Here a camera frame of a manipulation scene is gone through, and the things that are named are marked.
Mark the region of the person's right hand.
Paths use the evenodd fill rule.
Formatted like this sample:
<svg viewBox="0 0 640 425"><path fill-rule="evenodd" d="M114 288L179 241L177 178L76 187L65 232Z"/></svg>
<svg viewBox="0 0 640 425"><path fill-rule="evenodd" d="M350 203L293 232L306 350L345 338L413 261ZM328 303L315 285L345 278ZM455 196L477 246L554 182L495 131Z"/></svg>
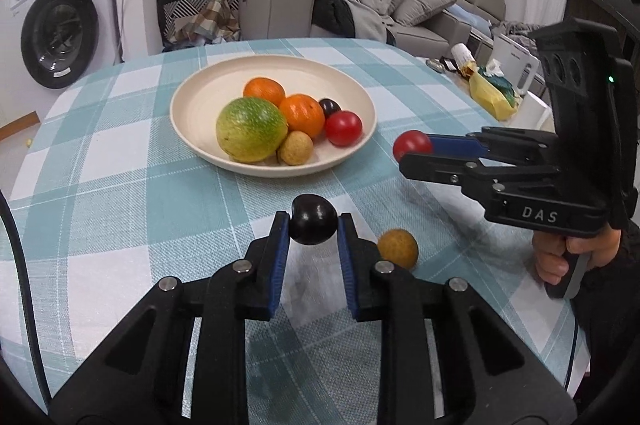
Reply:
<svg viewBox="0 0 640 425"><path fill-rule="evenodd" d="M617 255L621 238L622 231L610 226L606 226L591 239L535 232L532 244L537 275L546 283L558 285L570 270L567 260L563 257L565 253L588 255L588 270L604 267Z"/></svg>

